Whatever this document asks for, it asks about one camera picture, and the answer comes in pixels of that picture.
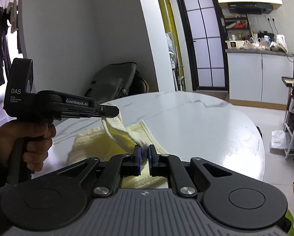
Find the person's left hand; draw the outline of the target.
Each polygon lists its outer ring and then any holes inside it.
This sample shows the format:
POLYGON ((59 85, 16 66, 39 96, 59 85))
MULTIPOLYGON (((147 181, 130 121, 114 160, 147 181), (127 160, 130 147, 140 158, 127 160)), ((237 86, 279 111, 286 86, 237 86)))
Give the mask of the person's left hand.
POLYGON ((0 127, 0 161, 7 162, 16 140, 29 138, 22 159, 30 170, 41 171, 55 135, 53 124, 36 125, 11 120, 0 127))

